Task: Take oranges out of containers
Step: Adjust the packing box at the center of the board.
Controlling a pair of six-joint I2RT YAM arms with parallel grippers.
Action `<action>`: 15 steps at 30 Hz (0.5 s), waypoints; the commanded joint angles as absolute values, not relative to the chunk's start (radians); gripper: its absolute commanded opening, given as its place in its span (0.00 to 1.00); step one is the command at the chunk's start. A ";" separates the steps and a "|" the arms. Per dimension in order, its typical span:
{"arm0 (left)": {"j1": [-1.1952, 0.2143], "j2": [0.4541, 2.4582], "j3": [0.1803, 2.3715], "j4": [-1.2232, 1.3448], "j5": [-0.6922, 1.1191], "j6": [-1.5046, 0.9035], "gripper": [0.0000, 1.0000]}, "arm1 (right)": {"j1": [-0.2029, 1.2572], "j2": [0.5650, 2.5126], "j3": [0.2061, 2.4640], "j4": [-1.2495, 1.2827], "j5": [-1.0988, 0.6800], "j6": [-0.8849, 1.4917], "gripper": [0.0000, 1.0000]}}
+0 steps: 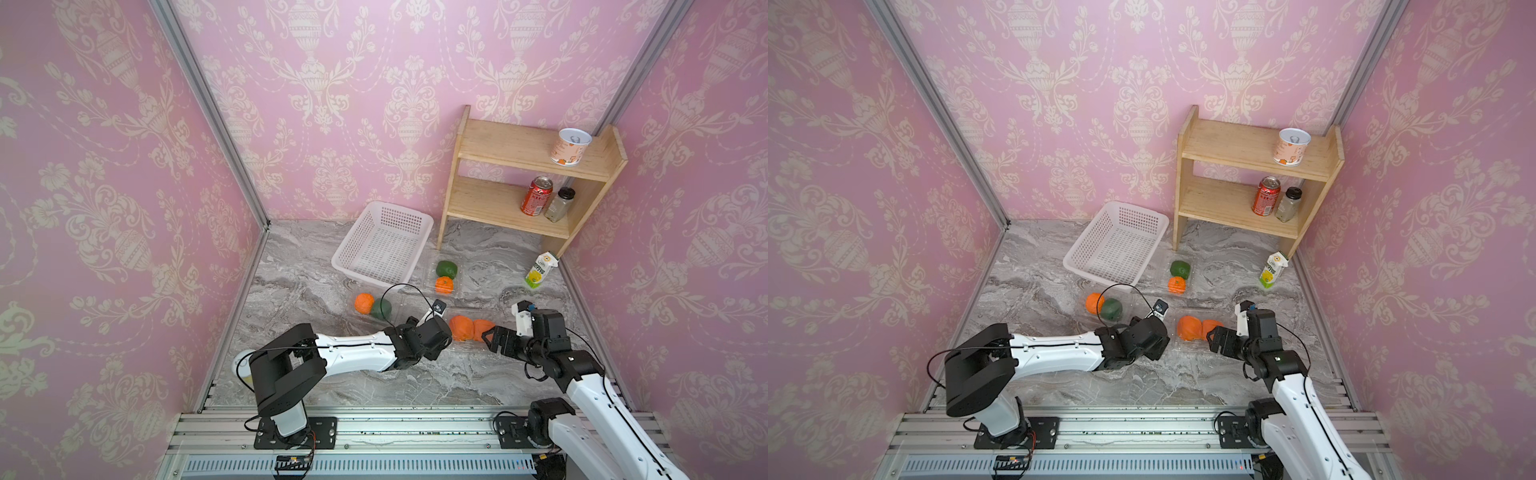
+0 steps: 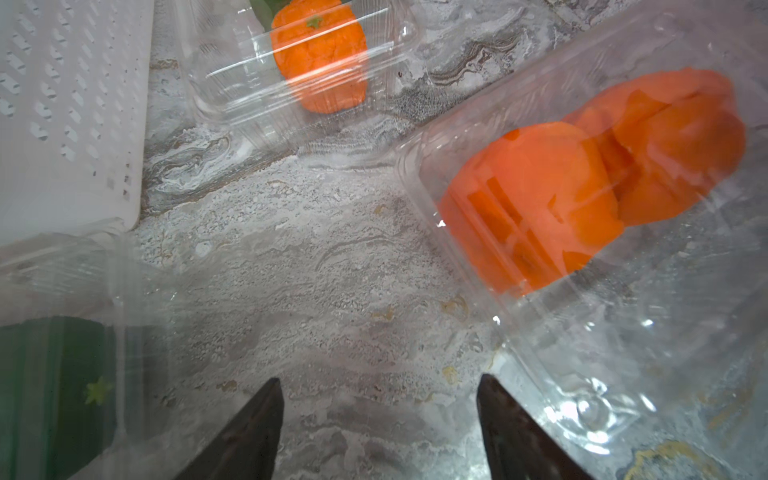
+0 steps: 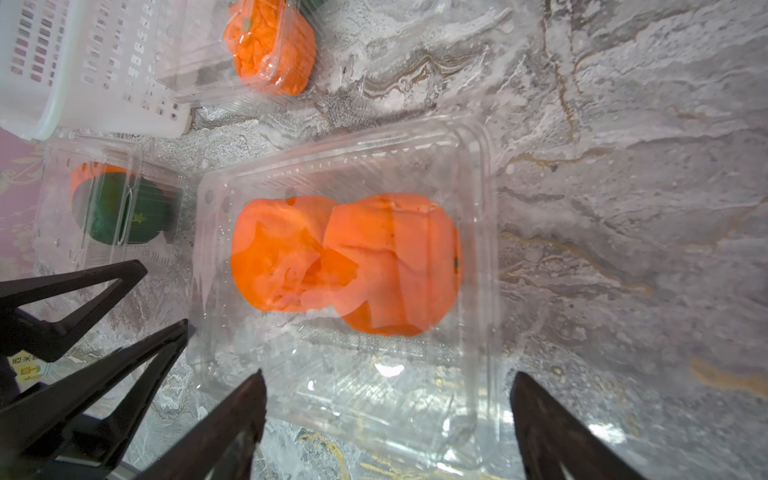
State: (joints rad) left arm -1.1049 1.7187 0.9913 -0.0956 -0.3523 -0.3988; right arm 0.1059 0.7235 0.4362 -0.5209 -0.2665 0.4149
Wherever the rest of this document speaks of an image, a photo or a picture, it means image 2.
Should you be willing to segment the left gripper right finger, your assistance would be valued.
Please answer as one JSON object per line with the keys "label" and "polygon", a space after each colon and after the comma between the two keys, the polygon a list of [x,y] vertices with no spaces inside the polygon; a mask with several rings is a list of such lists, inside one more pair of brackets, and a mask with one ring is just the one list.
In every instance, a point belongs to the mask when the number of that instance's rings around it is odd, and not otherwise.
{"label": "left gripper right finger", "polygon": [[493,480],[592,480],[495,376],[481,376],[476,405]]}

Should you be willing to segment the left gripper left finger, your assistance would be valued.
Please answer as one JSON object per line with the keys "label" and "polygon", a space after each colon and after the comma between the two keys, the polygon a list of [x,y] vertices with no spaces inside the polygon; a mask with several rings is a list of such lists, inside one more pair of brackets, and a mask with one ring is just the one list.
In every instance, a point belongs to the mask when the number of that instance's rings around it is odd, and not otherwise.
{"label": "left gripper left finger", "polygon": [[281,382],[273,377],[175,479],[272,479],[284,409]]}

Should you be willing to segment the peeled orange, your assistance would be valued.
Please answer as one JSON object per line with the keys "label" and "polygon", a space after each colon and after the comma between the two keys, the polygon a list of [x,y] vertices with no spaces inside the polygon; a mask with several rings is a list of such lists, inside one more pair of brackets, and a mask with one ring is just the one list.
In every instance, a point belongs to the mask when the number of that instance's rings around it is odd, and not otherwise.
{"label": "peeled orange", "polygon": [[492,142],[459,170],[438,210],[476,274],[499,294],[548,286],[624,230],[595,141],[564,122]]}
{"label": "peeled orange", "polygon": [[733,84],[713,70],[622,82],[564,120],[595,140],[627,226],[685,212],[728,178],[746,151]]}

